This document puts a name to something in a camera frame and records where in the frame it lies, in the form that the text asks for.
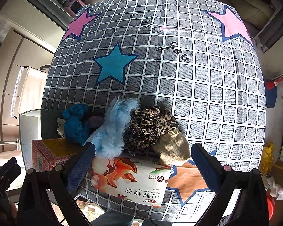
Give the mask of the blue cloth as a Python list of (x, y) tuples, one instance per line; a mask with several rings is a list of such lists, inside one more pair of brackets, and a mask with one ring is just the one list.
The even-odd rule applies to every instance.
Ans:
[(74, 104), (62, 112), (64, 134), (67, 142), (77, 143), (83, 146), (90, 136), (90, 124), (84, 120), (89, 113), (90, 107), (86, 104)]

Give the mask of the light blue fluffy plush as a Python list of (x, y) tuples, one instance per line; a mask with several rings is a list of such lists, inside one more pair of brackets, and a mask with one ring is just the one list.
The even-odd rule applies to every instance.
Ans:
[(124, 150), (123, 134), (131, 121), (131, 112), (139, 108), (138, 99), (116, 97), (105, 112), (103, 124), (86, 140), (95, 146), (95, 155), (113, 159)]

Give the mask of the leopard print cloth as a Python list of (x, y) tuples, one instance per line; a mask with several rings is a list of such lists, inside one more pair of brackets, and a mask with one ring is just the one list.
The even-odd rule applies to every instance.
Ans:
[(161, 136), (177, 127), (178, 122), (169, 110), (161, 110), (156, 106), (136, 109), (131, 113), (129, 126), (123, 135), (125, 149), (132, 156), (144, 153)]

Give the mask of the red patterned cardboard box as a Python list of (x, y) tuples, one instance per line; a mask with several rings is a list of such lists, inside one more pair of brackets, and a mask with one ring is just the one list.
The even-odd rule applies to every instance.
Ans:
[(32, 167), (37, 172), (50, 171), (57, 165), (64, 165), (81, 149), (82, 146), (68, 143), (65, 138), (33, 140)]

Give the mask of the yellow plastic bag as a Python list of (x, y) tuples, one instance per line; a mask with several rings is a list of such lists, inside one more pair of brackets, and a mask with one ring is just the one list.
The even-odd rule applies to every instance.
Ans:
[(282, 148), (274, 148), (273, 142), (268, 142), (263, 145), (259, 170), (265, 176), (270, 174), (271, 169), (275, 166), (275, 162), (277, 161), (274, 157), (274, 150), (280, 154)]

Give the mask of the red plastic basin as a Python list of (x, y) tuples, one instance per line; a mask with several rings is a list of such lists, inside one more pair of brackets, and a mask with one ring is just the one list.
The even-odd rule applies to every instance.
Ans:
[(268, 205), (268, 216), (269, 220), (271, 220), (275, 212), (275, 200), (269, 193), (266, 194), (266, 198)]

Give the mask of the beige knitted pouch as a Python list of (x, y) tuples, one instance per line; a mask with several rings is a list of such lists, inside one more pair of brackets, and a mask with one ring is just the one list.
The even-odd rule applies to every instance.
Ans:
[(165, 165), (182, 166), (191, 158), (189, 143), (178, 128), (162, 135), (152, 149)]

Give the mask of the white open storage box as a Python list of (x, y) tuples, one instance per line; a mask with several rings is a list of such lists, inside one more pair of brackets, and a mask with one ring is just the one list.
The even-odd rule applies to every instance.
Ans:
[(20, 148), (25, 170), (32, 168), (32, 141), (60, 138), (57, 119), (62, 112), (36, 109), (19, 115)]

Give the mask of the white orange squirrel snack bag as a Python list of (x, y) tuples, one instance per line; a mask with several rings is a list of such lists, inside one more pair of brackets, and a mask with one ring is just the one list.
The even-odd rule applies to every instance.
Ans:
[(95, 157), (91, 184), (100, 192), (145, 206), (160, 207), (164, 200), (170, 165), (129, 157)]

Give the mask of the grey checked star tablecloth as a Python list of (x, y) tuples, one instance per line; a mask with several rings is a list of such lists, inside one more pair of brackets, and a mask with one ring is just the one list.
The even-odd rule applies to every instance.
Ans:
[(238, 171), (259, 166), (266, 100), (255, 49), (237, 11), (215, 0), (104, 0), (80, 39), (53, 57), (42, 108), (115, 97), (170, 110), (189, 144)]

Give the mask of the pink plastic stool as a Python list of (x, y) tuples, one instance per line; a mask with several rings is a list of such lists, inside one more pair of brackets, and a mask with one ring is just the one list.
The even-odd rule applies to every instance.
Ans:
[(84, 2), (81, 0), (68, 0), (63, 8), (67, 11), (67, 13), (74, 18), (77, 13), (86, 6)]

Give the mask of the cream sofa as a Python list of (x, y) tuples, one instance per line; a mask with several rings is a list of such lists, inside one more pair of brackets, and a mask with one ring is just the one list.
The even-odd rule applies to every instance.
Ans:
[(272, 5), (263, 0), (230, 0), (240, 17), (257, 29), (262, 29), (275, 12)]

